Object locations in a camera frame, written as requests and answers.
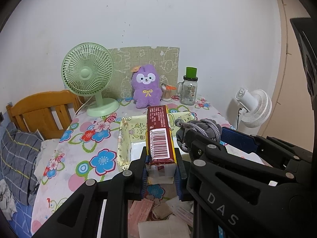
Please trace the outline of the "green cartoon patterned board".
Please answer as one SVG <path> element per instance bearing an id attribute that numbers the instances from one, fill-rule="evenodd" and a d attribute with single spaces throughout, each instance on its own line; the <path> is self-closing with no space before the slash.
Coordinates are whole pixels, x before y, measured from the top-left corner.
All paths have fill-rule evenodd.
<path id="1" fill-rule="evenodd" d="M 159 82 L 175 86 L 178 81 L 178 47 L 122 47 L 110 49 L 114 62 L 114 72 L 110 84 L 102 92 L 104 97 L 130 98 L 132 69 L 136 66 L 152 64 L 159 75 Z"/>

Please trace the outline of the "pink mask packet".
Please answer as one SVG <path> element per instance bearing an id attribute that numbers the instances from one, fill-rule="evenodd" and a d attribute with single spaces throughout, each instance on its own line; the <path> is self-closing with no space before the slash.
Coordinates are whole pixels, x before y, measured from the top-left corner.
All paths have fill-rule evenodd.
<path id="1" fill-rule="evenodd" d="M 128 234 L 130 236 L 139 237 L 138 224 L 147 221 L 152 206 L 153 201 L 146 198 L 133 202 L 128 213 Z"/>

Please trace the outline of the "glass jar with green lid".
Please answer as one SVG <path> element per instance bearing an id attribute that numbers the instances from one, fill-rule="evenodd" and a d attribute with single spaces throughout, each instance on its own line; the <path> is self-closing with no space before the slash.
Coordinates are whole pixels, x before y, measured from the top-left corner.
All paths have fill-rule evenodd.
<path id="1" fill-rule="evenodd" d="M 183 76 L 183 81 L 179 82 L 176 87 L 176 93 L 180 103 L 184 105 L 194 105 L 198 87 L 197 68 L 187 67 Z"/>

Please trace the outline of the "grey knitted glove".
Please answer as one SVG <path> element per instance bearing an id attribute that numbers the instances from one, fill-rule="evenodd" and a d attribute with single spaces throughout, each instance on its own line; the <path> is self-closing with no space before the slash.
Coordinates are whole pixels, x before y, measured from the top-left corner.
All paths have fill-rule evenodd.
<path id="1" fill-rule="evenodd" d="M 196 131 L 203 136 L 210 138 L 216 142 L 221 141 L 222 127 L 212 119 L 191 120 L 188 122 L 182 121 L 182 119 L 176 119 L 175 125 L 179 127 L 176 133 L 177 144 L 180 149 L 189 153 L 190 149 L 185 143 L 185 135 L 189 130 Z"/>

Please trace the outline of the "green desk fan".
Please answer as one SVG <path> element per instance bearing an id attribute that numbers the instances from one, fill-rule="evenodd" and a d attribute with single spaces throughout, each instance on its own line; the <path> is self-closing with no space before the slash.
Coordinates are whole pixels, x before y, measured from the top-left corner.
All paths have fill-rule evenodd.
<path id="1" fill-rule="evenodd" d="M 72 48 L 64 57 L 61 77 L 67 88 L 81 97 L 94 97 L 87 115 L 102 117 L 119 108 L 114 98 L 104 98 L 102 92 L 110 84 L 114 63 L 110 52 L 102 45 L 86 42 Z"/>

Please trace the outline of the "dark red snack pack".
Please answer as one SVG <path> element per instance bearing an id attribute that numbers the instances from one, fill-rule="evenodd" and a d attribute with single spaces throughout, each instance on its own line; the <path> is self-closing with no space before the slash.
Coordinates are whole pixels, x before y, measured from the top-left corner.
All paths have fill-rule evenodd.
<path id="1" fill-rule="evenodd" d="M 169 184 L 174 181 L 177 159 L 165 105 L 150 106 L 147 110 L 146 163 L 148 179 L 152 184 Z"/>

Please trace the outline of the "grey plaid pillow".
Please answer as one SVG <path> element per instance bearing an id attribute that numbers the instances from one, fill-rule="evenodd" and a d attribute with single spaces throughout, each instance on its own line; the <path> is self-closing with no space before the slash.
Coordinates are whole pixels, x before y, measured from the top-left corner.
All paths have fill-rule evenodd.
<path id="1" fill-rule="evenodd" d="M 39 182 L 34 175 L 42 139 L 38 133 L 23 132 L 10 122 L 1 138 L 1 174 L 14 198 L 34 205 Z"/>

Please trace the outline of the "floral tablecloth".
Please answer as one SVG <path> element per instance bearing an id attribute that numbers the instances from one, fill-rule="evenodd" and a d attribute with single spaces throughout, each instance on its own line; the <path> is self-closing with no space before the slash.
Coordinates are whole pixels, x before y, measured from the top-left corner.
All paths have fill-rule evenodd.
<path id="1" fill-rule="evenodd" d="M 121 119 L 143 115 L 147 110 L 137 109 L 131 98 L 118 99 L 119 109 L 101 118 L 92 118 L 82 110 L 53 148 L 45 145 L 45 169 L 41 170 L 41 183 L 33 206 L 32 235 L 49 217 L 88 179 L 98 182 L 111 179 L 121 172 L 116 158 Z M 213 119 L 221 127 L 235 129 L 210 102 L 198 96 L 193 106 L 182 105 L 178 98 L 161 101 L 169 113 L 189 111 L 194 119 Z M 131 159 L 140 157 L 145 142 L 132 143 Z M 147 220 L 163 220 L 171 211 L 166 201 L 176 198 L 174 184 L 154 184 L 146 188 L 145 198 L 153 201 Z"/>

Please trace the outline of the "white floor fan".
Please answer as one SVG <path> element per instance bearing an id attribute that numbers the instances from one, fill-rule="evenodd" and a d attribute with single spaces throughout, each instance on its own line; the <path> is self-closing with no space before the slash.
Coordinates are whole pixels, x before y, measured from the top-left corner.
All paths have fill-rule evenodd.
<path id="1" fill-rule="evenodd" d="M 242 133 L 257 135 L 272 113 L 270 96 L 262 89 L 240 87 L 227 110 L 227 120 Z"/>

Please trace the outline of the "beige door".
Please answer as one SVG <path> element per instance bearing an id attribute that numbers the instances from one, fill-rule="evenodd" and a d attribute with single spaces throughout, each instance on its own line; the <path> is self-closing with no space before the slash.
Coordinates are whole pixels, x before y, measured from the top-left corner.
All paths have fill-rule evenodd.
<path id="1" fill-rule="evenodd" d="M 277 0 L 281 18 L 281 58 L 272 95 L 272 112 L 258 134 L 273 136 L 308 151 L 314 144 L 314 114 L 307 91 L 292 18 L 309 17 L 298 0 Z"/>

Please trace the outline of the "toothpick holder orange lid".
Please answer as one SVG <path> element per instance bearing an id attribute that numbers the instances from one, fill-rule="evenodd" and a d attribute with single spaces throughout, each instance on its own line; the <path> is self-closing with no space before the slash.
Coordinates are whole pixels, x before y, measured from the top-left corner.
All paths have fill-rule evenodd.
<path id="1" fill-rule="evenodd" d="M 176 87 L 162 83 L 161 90 L 162 90 L 161 99 L 167 102 L 171 100 L 171 97 L 173 96 L 173 92 L 176 90 Z"/>

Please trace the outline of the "purple plush toy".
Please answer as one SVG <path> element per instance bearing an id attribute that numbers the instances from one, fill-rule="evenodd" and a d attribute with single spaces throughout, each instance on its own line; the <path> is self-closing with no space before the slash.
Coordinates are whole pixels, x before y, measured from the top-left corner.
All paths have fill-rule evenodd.
<path id="1" fill-rule="evenodd" d="M 162 97 L 159 75 L 152 64 L 132 69 L 131 85 L 136 108 L 158 106 Z"/>

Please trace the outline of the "yellow cartoon paper box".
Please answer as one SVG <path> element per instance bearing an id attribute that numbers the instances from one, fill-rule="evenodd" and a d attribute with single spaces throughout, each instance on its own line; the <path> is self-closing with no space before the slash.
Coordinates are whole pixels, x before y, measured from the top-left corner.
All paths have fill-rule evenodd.
<path id="1" fill-rule="evenodd" d="M 171 131 L 173 134 L 174 144 L 176 142 L 176 132 L 180 129 L 174 124 L 176 119 L 181 119 L 184 122 L 188 122 L 194 119 L 191 112 L 171 112 L 168 113 L 169 121 L 171 125 Z M 145 142 L 147 130 L 147 115 L 136 115 L 131 117 L 123 117 L 121 119 L 118 135 L 118 152 L 117 152 L 117 164 L 121 170 L 127 170 L 130 166 L 132 143 Z"/>

